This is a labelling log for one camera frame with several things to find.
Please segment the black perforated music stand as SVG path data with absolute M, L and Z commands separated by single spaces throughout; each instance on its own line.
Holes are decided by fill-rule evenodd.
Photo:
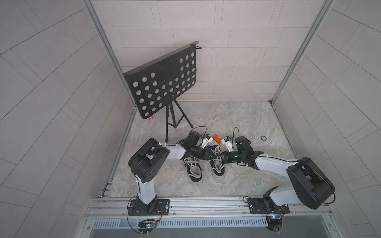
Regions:
M 123 73 L 124 79 L 143 119 L 149 119 L 161 109 L 166 111 L 166 135 L 168 127 L 176 128 L 186 119 L 194 128 L 177 98 L 196 83 L 196 51 L 201 49 L 194 41 L 148 63 Z

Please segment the right green circuit board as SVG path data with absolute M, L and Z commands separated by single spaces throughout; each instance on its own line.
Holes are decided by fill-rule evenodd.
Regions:
M 283 227 L 283 219 L 281 217 L 276 217 L 274 215 L 270 215 L 266 217 L 267 221 L 267 229 L 271 232 L 279 233 Z

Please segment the aluminium rail frame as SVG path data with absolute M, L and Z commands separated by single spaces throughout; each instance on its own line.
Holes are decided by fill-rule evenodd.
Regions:
M 94 198 L 84 212 L 86 219 L 130 218 L 196 218 L 196 217 L 254 217 L 282 215 L 330 215 L 331 209 L 323 204 L 317 210 L 304 205 L 284 205 L 267 210 L 260 196 L 183 196 L 160 197 L 159 204 L 151 213 L 143 213 L 136 198 Z

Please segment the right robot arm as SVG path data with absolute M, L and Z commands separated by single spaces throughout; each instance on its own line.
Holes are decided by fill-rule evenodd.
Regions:
M 244 136 L 235 139 L 236 150 L 233 149 L 232 138 L 226 137 L 222 143 L 228 151 L 222 153 L 225 164 L 236 163 L 255 170 L 268 171 L 281 175 L 291 182 L 291 186 L 273 187 L 264 195 L 264 207 L 273 211 L 285 205 L 300 205 L 316 210 L 333 196 L 336 200 L 335 187 L 320 168 L 308 157 L 299 160 L 288 160 L 272 157 L 262 151 L 254 151 L 251 142 Z

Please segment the left green circuit board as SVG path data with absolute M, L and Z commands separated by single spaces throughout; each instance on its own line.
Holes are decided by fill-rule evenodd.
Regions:
M 138 223 L 138 229 L 155 229 L 159 223 L 159 220 L 145 219 Z

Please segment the orange plastic clip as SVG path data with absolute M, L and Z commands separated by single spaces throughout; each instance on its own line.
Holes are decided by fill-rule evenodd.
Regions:
M 212 137 L 214 141 L 216 141 L 218 144 L 222 142 L 222 138 L 218 137 L 216 134 Z

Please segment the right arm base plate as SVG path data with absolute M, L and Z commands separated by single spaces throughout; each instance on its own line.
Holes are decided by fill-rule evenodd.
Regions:
M 268 199 L 245 196 L 243 201 L 247 203 L 251 214 L 289 214 L 290 209 L 286 205 L 277 206 Z

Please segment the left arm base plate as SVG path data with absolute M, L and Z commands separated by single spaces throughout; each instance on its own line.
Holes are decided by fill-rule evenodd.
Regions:
M 158 216 L 168 215 L 170 208 L 169 199 L 157 199 L 155 198 L 149 204 L 144 204 L 139 199 L 133 199 L 128 206 L 129 216 Z

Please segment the black canvas sneaker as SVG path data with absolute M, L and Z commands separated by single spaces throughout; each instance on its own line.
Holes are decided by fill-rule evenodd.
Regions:
M 183 159 L 184 167 L 187 171 L 188 178 L 193 185 L 199 185 L 203 181 L 202 168 L 200 160 L 195 157 L 187 157 Z
M 222 151 L 218 145 L 210 145 L 208 148 L 211 149 L 216 156 L 215 159 L 209 161 L 212 168 L 212 175 L 216 179 L 222 179 L 225 175 L 225 164 L 222 161 Z

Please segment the green circuit board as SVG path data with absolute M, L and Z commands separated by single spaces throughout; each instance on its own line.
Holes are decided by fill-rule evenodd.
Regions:
M 274 215 L 270 215 L 266 217 L 267 221 L 267 229 L 271 232 L 279 233 L 283 227 L 283 219 L 281 217 L 276 217 Z
M 145 219 L 138 223 L 138 229 L 155 229 L 159 223 L 159 220 Z

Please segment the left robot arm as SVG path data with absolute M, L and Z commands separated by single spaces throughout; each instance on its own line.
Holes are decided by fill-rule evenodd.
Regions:
M 138 184 L 138 202 L 154 206 L 157 194 L 154 178 L 167 160 L 181 160 L 193 183 L 202 181 L 200 161 L 213 161 L 216 155 L 211 150 L 213 138 L 209 134 L 191 131 L 175 144 L 159 143 L 149 139 L 129 160 L 129 167 Z

